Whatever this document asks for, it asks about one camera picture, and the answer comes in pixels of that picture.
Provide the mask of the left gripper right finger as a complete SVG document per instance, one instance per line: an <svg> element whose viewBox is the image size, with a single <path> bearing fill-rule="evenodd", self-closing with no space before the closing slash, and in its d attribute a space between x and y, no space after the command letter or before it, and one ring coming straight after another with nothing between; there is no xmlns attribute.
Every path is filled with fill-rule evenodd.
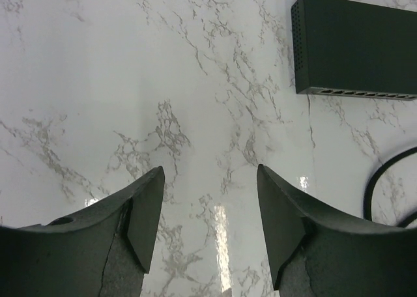
<svg viewBox="0 0 417 297"><path fill-rule="evenodd" d="M416 230L342 212L265 165L257 192L280 296L415 296Z"/></svg>

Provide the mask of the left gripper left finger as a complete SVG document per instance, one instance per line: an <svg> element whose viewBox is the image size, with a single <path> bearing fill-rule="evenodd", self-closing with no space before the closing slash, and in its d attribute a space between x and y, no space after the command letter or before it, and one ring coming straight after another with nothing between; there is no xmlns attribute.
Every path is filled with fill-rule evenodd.
<svg viewBox="0 0 417 297"><path fill-rule="evenodd" d="M164 197L162 167L47 225L1 228L2 296L139 296Z"/></svg>

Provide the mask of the black ethernet cable long loop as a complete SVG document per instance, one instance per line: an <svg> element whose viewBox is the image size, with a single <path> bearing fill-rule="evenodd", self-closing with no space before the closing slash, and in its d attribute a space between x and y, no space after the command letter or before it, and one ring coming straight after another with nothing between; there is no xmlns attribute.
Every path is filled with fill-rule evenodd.
<svg viewBox="0 0 417 297"><path fill-rule="evenodd" d="M416 147L412 147L408 150L405 150L394 157L390 158L387 162L383 163L371 176L369 179L365 191L364 191L364 200L362 206L363 217L365 220L373 221L372 217L372 200L373 194L375 190L375 186L379 181L380 177L391 168L397 162L416 154ZM416 210L412 211L411 213L407 214L401 221L397 223L397 227L407 228L410 224L416 221Z"/></svg>

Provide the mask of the black network switch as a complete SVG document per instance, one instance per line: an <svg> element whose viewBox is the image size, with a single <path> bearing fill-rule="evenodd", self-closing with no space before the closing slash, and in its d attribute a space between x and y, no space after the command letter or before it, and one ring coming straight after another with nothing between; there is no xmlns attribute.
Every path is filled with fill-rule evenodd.
<svg viewBox="0 0 417 297"><path fill-rule="evenodd" d="M348 0L297 0L298 94L416 99L416 12Z"/></svg>

